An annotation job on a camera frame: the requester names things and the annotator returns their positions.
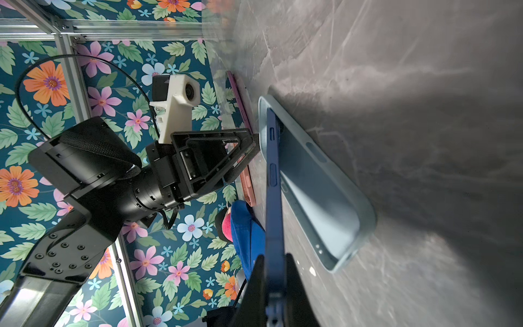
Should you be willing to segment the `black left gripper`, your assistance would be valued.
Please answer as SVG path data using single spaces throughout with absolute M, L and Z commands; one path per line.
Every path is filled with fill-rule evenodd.
M 201 198 L 234 182 L 260 152 L 260 138 L 245 128 L 174 132 L 170 140 L 146 147 L 147 202 Z

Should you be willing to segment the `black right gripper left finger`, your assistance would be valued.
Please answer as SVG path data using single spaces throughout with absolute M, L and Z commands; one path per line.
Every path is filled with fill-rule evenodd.
M 251 278 L 247 284 L 240 308 L 236 311 L 229 326 L 266 325 L 266 276 L 265 258 L 258 256 Z

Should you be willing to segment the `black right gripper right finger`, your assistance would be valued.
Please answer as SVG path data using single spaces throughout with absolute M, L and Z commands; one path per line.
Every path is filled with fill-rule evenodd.
M 302 283 L 300 273 L 291 253 L 285 255 L 287 269 L 287 295 L 285 326 L 319 327 L 312 306 Z

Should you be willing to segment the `light blue phone case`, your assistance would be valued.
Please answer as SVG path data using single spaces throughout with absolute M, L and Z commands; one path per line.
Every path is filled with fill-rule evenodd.
M 324 268 L 342 269 L 375 231 L 373 206 L 271 95 L 258 100 L 260 148 L 266 160 L 266 112 L 279 124 L 281 190 Z

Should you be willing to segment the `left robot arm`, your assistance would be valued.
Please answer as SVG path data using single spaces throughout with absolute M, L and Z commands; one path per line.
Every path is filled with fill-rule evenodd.
M 31 249 L 2 326 L 53 326 L 126 223 L 150 225 L 232 183 L 258 154 L 247 129 L 174 132 L 147 147 L 148 164 L 95 117 L 45 142 L 29 163 L 73 209 Z

